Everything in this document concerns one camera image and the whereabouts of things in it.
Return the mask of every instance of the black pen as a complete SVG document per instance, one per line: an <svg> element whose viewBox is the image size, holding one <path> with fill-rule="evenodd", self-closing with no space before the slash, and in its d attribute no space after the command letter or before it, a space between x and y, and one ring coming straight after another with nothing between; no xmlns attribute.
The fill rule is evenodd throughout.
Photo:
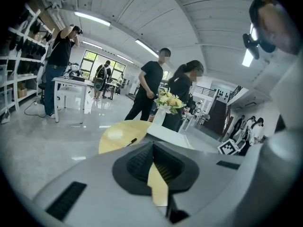
<svg viewBox="0 0 303 227"><path fill-rule="evenodd" d="M123 146L123 147L128 147L128 146L130 146L130 145L133 144L136 140L137 140L137 138L134 138L131 142L129 142L126 146Z"/></svg>

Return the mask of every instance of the blue jeans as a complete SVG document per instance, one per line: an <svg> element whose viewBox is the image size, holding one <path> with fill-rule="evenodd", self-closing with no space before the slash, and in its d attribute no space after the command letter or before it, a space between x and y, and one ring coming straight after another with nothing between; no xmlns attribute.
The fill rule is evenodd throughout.
<svg viewBox="0 0 303 227"><path fill-rule="evenodd" d="M47 115L51 115L54 112L54 106L53 106L53 92L55 89L55 82L52 81L54 78L63 76L65 72L64 66L58 66L55 69L54 65L47 65L46 66L46 87L45 87L45 95L44 95L44 108L45 113Z"/></svg>

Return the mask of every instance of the vase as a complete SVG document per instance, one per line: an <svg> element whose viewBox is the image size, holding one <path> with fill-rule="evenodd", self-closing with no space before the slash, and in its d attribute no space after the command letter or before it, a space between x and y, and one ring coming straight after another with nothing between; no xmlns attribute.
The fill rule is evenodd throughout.
<svg viewBox="0 0 303 227"><path fill-rule="evenodd" d="M163 121L165 119L165 115L166 115L166 112L164 112L164 110L158 109L152 123L155 123L155 124L158 124L158 125L162 126Z"/></svg>

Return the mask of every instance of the yellow table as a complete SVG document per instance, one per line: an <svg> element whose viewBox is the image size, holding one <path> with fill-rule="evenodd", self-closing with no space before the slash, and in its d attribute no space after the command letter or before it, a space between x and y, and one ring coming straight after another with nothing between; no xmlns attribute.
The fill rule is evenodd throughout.
<svg viewBox="0 0 303 227"><path fill-rule="evenodd" d="M150 125L151 122L140 120L127 120L116 123L102 135L99 143L99 154L120 149L134 138L137 138L137 141L131 146L140 143ZM168 187L154 163L149 172L148 185L152 189L152 200L155 205L159 207L167 206Z"/></svg>

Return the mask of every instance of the sneaker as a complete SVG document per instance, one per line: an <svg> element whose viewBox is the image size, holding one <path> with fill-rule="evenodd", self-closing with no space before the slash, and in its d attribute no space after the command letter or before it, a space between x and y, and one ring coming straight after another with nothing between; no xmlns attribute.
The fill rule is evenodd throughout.
<svg viewBox="0 0 303 227"><path fill-rule="evenodd" d="M55 119L56 118L56 116L55 116L55 114L51 114L51 115L47 115L48 117L50 117L51 119Z"/></svg>

